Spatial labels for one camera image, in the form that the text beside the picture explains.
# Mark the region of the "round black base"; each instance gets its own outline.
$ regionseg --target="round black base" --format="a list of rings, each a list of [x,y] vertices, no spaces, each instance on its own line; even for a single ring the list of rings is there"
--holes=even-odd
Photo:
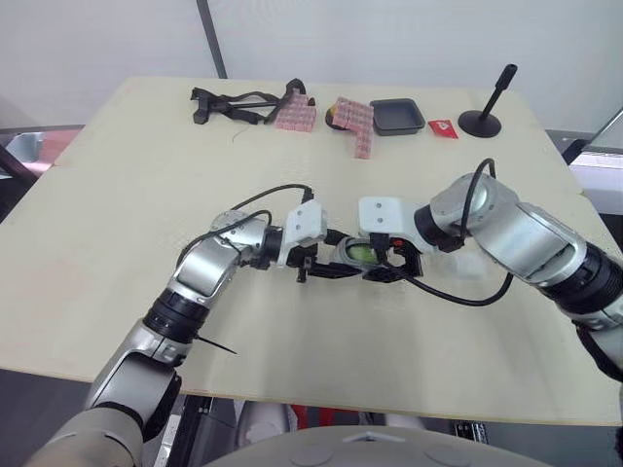
[[[468,110],[458,117],[458,126],[466,133],[478,138],[493,138],[502,129],[502,124],[493,115],[480,120],[480,110]]]

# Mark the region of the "red card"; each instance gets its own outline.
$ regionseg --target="red card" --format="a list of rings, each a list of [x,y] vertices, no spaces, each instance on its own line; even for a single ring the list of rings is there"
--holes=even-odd
[[[428,124],[435,134],[444,138],[458,139],[457,132],[449,120],[431,120]]]

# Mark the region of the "black stand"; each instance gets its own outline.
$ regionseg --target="black stand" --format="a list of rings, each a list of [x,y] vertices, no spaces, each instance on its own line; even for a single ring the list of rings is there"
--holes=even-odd
[[[504,71],[499,75],[499,79],[495,83],[494,93],[489,102],[487,102],[485,109],[482,112],[479,110],[468,110],[460,114],[460,117],[458,117],[460,129],[478,138],[493,138],[499,133],[502,129],[502,124],[495,116],[491,115],[491,109],[494,108],[502,91],[508,88],[516,72],[517,65],[508,64],[504,67]]]

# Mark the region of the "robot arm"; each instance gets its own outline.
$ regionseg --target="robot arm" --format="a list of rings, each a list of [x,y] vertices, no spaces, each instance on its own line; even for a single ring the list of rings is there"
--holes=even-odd
[[[27,465],[139,466],[143,444],[164,428],[179,392],[175,368],[201,339],[199,329],[238,267],[267,269],[279,258],[284,262],[290,249],[325,235],[324,212],[314,200],[290,212],[284,229],[241,211],[219,215],[95,378],[85,410]]]
[[[424,247],[457,244],[471,178],[460,177],[415,212]],[[553,300],[599,368],[623,381],[623,269],[616,260],[486,174],[474,191],[467,229],[492,259]]]

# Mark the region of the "white wall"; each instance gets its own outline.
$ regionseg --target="white wall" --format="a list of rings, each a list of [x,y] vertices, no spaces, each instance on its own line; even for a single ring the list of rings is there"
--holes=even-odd
[[[552,129],[623,104],[622,0],[209,0],[231,78],[511,85]]]
[[[0,128],[83,124],[130,75],[216,76],[195,0],[0,0],[0,69]]]

